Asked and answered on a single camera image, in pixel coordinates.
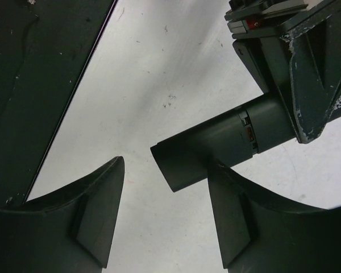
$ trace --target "curved plastic piece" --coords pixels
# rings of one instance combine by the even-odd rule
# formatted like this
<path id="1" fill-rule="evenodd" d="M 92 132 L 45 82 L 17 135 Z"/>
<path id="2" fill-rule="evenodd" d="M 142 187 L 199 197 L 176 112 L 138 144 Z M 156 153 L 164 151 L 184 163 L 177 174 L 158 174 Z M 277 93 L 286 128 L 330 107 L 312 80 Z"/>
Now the curved plastic piece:
<path id="1" fill-rule="evenodd" d="M 341 272 L 341 207 L 324 210 L 292 201 L 216 161 L 208 174 L 229 272 Z"/>
<path id="2" fill-rule="evenodd" d="M 124 160 L 18 208 L 0 209 L 0 272 L 101 272 L 107 266 Z"/>

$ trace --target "debris speck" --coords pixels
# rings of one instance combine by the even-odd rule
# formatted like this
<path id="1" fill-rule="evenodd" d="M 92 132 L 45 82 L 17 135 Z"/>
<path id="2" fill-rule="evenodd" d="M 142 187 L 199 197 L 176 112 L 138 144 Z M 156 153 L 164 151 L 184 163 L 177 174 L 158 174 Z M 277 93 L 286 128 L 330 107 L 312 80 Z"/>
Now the debris speck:
<path id="1" fill-rule="evenodd" d="M 7 200 L 6 200 L 6 205 L 10 205 L 10 203 L 13 201 L 13 198 L 12 197 L 9 197 Z"/>
<path id="2" fill-rule="evenodd" d="M 121 16 L 123 16 L 124 12 L 125 12 L 125 8 L 123 8 L 123 12 L 120 14 L 118 21 L 120 20 Z"/>

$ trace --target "red component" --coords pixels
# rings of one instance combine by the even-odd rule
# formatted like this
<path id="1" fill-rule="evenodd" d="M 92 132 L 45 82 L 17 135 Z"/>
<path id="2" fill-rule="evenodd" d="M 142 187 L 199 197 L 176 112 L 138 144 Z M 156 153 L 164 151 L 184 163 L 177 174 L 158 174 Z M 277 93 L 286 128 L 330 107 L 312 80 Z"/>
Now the red component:
<path id="1" fill-rule="evenodd" d="M 260 27 L 261 25 L 261 19 L 255 16 L 245 19 L 245 22 L 250 30 Z"/>

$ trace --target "cylindrical tube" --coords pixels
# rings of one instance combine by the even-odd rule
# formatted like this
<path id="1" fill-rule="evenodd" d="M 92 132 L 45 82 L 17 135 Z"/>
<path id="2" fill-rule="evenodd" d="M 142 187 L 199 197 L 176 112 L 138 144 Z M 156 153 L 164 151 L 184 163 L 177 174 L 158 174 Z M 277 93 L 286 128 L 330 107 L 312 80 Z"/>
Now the cylindrical tube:
<path id="1" fill-rule="evenodd" d="M 207 177 L 207 162 L 216 158 L 232 167 L 294 137 L 278 99 L 262 95 L 151 148 L 173 191 Z"/>

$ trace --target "white surface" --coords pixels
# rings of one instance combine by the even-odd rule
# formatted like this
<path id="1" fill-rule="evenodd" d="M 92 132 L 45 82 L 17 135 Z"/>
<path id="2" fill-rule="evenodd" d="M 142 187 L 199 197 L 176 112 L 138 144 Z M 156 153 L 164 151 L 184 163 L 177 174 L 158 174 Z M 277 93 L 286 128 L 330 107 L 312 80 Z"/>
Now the white surface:
<path id="1" fill-rule="evenodd" d="M 120 0 L 73 99 L 30 198 L 124 156 L 104 272 L 226 272 L 206 181 L 172 193 L 149 148 L 261 94 L 232 49 L 227 2 Z M 341 119 L 235 169 L 289 198 L 340 205 Z"/>

